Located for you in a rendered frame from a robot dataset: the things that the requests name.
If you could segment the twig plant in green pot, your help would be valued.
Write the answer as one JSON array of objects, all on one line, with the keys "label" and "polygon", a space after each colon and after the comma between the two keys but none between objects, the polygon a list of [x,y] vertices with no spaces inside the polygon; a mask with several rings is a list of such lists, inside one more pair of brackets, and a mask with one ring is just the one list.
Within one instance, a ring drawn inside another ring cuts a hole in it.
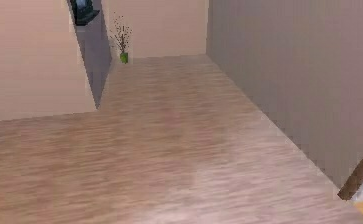
[{"label": "twig plant in green pot", "polygon": [[110,38],[113,47],[119,50],[120,61],[127,64],[129,62],[128,49],[131,43],[132,29],[124,22],[123,16],[118,16],[116,13],[114,16]]}]

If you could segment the black furniture piece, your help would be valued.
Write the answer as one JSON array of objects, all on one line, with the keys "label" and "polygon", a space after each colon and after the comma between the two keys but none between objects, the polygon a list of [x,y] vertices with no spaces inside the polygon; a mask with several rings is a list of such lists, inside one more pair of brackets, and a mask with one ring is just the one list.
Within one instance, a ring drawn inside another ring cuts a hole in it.
[{"label": "black furniture piece", "polygon": [[70,0],[70,4],[77,26],[86,26],[99,14],[99,10],[93,7],[92,0]]}]

